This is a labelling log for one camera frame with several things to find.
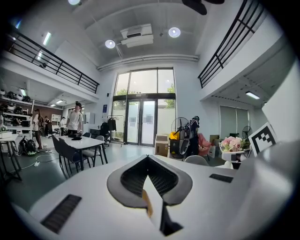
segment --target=doorway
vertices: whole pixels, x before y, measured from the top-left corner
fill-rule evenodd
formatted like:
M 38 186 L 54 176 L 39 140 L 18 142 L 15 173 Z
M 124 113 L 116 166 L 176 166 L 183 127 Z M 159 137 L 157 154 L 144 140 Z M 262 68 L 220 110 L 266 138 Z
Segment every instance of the doorway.
M 127 143 L 154 146 L 157 132 L 158 101 L 153 99 L 128 100 L 126 111 Z

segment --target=backpack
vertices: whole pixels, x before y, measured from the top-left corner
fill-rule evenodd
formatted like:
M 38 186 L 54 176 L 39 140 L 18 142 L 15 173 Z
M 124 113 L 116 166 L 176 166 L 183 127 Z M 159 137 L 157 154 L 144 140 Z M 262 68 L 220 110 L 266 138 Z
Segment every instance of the backpack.
M 25 137 L 19 143 L 19 155 L 34 156 L 37 153 L 36 144 L 33 140 L 25 140 Z

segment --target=flower bouquet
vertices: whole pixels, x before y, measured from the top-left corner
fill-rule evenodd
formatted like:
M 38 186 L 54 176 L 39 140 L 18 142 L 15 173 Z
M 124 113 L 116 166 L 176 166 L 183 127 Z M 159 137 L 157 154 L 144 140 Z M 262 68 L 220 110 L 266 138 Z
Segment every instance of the flower bouquet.
M 222 152 L 239 152 L 243 150 L 245 140 L 239 137 L 227 137 L 220 142 L 220 149 Z

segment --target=railing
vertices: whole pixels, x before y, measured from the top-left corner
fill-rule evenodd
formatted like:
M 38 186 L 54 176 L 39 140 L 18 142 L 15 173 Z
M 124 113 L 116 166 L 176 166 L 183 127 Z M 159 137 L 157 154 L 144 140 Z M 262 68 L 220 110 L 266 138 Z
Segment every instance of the railing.
M 207 85 L 235 56 L 255 33 L 263 21 L 263 6 L 256 0 L 243 0 L 243 3 L 226 33 L 220 46 L 199 74 L 203 88 Z
M 17 30 L 7 34 L 5 50 L 88 91 L 97 92 L 99 83 Z

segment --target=person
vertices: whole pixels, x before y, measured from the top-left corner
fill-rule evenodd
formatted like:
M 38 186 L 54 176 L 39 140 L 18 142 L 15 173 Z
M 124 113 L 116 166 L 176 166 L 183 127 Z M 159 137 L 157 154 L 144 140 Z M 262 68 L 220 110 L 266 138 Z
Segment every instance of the person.
M 81 132 L 83 115 L 80 112 L 81 104 L 76 102 L 75 109 L 71 110 L 67 116 L 67 134 Z
M 199 128 L 199 117 L 193 117 L 187 124 L 189 128 L 189 146 L 187 147 L 187 157 L 191 155 L 198 155 L 199 146 L 198 146 L 198 128 Z
M 34 132 L 36 134 L 36 140 L 37 140 L 37 143 L 38 143 L 38 149 L 42 149 L 41 136 L 39 134 L 39 122 L 40 122 L 40 119 L 41 119 L 41 114 L 39 112 L 39 109 L 36 109 L 34 111 L 37 114 L 34 116 L 32 124 L 34 124 Z
M 48 136 L 48 131 L 49 131 L 48 124 L 49 123 L 50 123 L 50 120 L 48 119 L 47 116 L 45 116 L 45 135 L 46 135 L 46 137 Z
M 60 135 L 63 136 L 64 135 L 64 130 L 65 130 L 65 127 L 67 126 L 66 125 L 67 123 L 67 120 L 65 117 L 62 117 L 61 121 L 60 121 Z

